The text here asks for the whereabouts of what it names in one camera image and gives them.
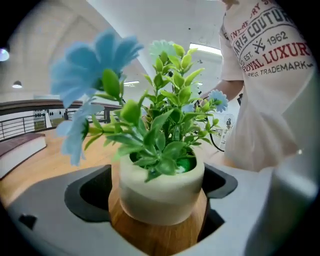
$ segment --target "person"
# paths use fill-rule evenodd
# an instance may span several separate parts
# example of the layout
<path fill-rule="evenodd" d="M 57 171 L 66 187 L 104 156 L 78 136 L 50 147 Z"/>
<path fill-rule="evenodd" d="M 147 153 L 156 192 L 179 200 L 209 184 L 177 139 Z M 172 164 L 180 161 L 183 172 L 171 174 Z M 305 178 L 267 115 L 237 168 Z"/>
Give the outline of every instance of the person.
<path fill-rule="evenodd" d="M 243 90 L 225 156 L 241 169 L 260 171 L 297 152 L 282 114 L 316 65 L 295 24 L 275 1 L 221 1 L 226 5 L 219 33 L 221 81 L 214 89 L 229 101 Z"/>

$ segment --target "ceiling light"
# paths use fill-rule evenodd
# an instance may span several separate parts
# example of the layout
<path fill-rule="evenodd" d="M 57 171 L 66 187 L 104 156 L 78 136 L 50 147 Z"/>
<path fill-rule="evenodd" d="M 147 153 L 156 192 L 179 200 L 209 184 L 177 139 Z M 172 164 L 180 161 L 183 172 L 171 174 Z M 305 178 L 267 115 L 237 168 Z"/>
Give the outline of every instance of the ceiling light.
<path fill-rule="evenodd" d="M 0 62 L 5 62 L 9 59 L 9 47 L 0 47 Z"/>
<path fill-rule="evenodd" d="M 21 84 L 20 81 L 15 81 L 13 83 L 12 87 L 15 88 L 15 89 L 20 89 L 20 88 L 22 88 L 22 84 Z"/>
<path fill-rule="evenodd" d="M 190 43 L 190 49 L 198 49 L 198 51 L 212 53 L 222 56 L 221 50 L 201 44 Z"/>
<path fill-rule="evenodd" d="M 135 84 L 139 84 L 140 82 L 139 81 L 132 81 L 132 82 L 124 82 L 124 86 L 126 87 L 134 87 Z"/>

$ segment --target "wooden table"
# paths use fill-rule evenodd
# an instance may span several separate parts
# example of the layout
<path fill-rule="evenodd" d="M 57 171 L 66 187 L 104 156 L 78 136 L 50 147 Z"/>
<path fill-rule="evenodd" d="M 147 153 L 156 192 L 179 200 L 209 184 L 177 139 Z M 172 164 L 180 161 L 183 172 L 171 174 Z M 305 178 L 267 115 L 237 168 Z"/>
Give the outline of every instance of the wooden table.
<path fill-rule="evenodd" d="M 71 166 L 68 156 L 60 153 L 63 140 L 56 138 L 54 130 L 45 132 L 47 147 L 19 165 L 0 182 L 0 197 L 7 206 L 28 187 L 55 176 L 75 172 L 84 168 L 111 163 L 118 146 L 103 147 L 104 138 L 99 138 L 85 152 L 86 160 L 80 166 Z M 211 147 L 211 155 L 206 162 L 231 165 L 223 153 Z M 119 202 L 119 163 L 112 165 L 113 188 L 109 197 L 109 210 L 114 229 L 129 243 L 147 255 L 167 256 L 181 252 L 197 243 L 202 227 L 207 199 L 201 191 L 191 216 L 173 226 L 155 226 L 136 221 L 129 217 Z"/>

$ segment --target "ceramic pot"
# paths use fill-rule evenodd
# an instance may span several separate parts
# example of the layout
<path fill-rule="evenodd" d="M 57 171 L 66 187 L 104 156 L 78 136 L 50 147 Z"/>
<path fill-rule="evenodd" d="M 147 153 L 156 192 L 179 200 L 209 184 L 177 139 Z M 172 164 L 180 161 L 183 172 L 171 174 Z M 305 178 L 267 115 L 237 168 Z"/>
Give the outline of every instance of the ceramic pot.
<path fill-rule="evenodd" d="M 148 171 L 133 165 L 129 155 L 120 159 L 119 192 L 123 210 L 132 218 L 153 225 L 183 222 L 199 197 L 205 165 L 199 148 L 194 169 L 176 175 L 161 175 L 145 182 Z"/>

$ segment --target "potted plant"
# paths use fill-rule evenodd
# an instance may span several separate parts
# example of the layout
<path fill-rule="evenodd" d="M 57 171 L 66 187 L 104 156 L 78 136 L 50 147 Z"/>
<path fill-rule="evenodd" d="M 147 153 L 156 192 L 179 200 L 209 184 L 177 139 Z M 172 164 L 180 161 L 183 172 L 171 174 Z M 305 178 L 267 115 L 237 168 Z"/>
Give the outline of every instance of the potted plant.
<path fill-rule="evenodd" d="M 152 86 L 138 102 L 123 103 L 125 77 L 122 69 L 138 56 L 142 46 L 135 37 L 117 39 L 112 30 L 97 37 L 94 47 L 85 44 L 72 46 L 63 60 L 51 71 L 52 93 L 60 94 L 67 108 L 83 94 L 89 100 L 74 114 L 72 121 L 57 127 L 60 136 L 67 136 L 62 153 L 71 155 L 71 163 L 83 157 L 82 142 L 87 134 L 96 139 L 105 137 L 109 143 L 121 143 L 116 159 L 120 159 L 120 202 L 132 218 L 156 225 L 174 225 L 192 213 L 203 181 L 204 162 L 197 146 L 211 143 L 206 137 L 218 119 L 212 119 L 217 107 L 225 107 L 225 95 L 215 92 L 203 106 L 194 108 L 198 98 L 192 98 L 191 84 L 203 68 L 186 75 L 193 66 L 192 54 L 180 45 L 165 43 L 165 51 L 158 47 L 154 78 L 144 75 Z M 94 113 L 101 110 L 92 104 L 95 97 L 118 102 L 122 109 L 114 111 L 111 123 L 101 125 Z M 152 103 L 143 105 L 148 98 Z M 87 116 L 92 115 L 93 125 Z M 204 123 L 201 129 L 198 123 Z"/>

